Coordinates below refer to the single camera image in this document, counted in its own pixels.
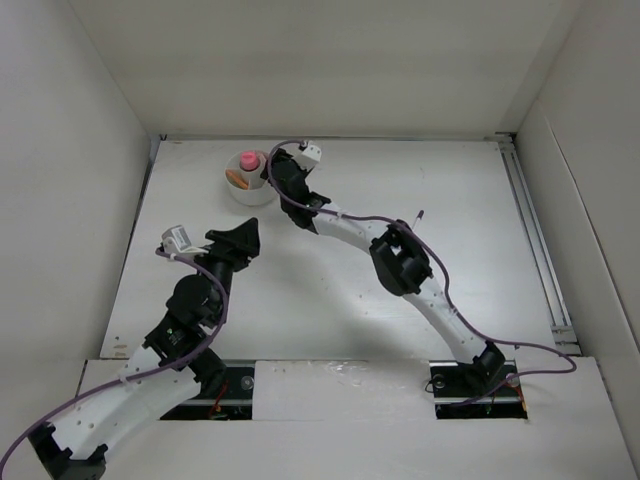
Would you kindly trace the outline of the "pink glue bottle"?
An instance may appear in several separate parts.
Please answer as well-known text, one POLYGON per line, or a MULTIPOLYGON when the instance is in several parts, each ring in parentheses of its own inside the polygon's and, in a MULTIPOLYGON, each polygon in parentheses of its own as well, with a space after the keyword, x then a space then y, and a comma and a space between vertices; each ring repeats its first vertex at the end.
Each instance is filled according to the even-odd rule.
POLYGON ((239 166, 243 171, 253 172, 258 170, 261 161, 255 151, 245 151, 241 153, 239 166))

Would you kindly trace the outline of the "orange correction tape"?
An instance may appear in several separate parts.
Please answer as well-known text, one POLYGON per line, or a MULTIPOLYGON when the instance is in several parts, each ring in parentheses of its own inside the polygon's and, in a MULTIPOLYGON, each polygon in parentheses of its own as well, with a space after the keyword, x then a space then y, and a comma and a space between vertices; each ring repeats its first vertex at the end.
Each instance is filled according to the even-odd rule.
POLYGON ((241 190, 248 190, 249 184, 243 179, 243 177, 233 170, 227 169, 225 176, 230 184, 241 190))

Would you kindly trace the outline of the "purple capped marker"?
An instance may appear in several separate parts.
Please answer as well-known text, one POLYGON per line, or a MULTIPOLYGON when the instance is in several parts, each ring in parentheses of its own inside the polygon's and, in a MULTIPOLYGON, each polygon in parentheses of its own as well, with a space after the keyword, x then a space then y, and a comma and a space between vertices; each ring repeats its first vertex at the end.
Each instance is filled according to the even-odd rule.
POLYGON ((415 219, 413 220, 413 222, 411 223, 411 230, 415 232, 416 228, 419 226, 420 222, 422 221, 423 217, 424 217, 424 210, 419 210, 419 212, 417 213, 415 219))

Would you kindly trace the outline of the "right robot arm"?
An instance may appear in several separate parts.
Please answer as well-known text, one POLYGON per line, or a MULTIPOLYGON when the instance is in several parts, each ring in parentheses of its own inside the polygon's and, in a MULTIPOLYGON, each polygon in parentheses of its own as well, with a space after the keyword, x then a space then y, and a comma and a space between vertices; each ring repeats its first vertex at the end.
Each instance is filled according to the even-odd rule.
POLYGON ((302 144, 293 155, 280 143, 268 154, 262 177, 278 193, 282 211, 299 228, 367 254, 382 287, 416 308, 445 341, 467 388, 463 396, 479 400, 492 395, 500 388, 505 364, 496 342, 460 318, 434 277, 426 248, 406 222, 356 216, 309 188, 306 179, 321 157, 313 149, 302 144))

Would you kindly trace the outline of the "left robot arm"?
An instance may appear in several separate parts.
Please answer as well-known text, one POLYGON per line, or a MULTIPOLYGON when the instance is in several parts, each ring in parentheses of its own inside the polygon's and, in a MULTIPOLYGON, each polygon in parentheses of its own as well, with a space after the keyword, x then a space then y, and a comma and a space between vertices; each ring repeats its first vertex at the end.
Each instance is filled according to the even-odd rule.
POLYGON ((205 238, 206 245, 195 247, 183 226, 163 234, 157 256, 193 271, 175 284, 162 319, 112 381, 29 431, 50 478, 101 478, 123 441, 182 402, 222 388, 226 366, 210 346, 227 321, 234 274, 260 253, 259 223, 251 218, 205 238))

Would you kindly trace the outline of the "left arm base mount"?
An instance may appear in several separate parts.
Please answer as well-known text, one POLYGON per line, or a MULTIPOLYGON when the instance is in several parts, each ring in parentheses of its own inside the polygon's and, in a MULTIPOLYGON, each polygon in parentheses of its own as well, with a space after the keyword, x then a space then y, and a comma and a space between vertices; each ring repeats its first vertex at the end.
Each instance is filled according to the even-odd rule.
POLYGON ((252 419, 255 363, 231 362, 220 388, 199 394, 161 417, 163 421, 245 421, 252 419))

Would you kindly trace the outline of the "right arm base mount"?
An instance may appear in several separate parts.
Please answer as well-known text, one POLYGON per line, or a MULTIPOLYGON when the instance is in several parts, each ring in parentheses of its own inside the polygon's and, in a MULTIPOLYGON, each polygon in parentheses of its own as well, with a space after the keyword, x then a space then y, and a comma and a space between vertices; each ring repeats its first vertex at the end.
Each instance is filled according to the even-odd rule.
POLYGON ((485 386, 472 386, 454 361, 430 362, 429 370, 424 389, 433 396, 438 420, 528 419, 520 386, 496 388, 507 375, 517 373, 514 361, 507 361, 497 378, 485 386))

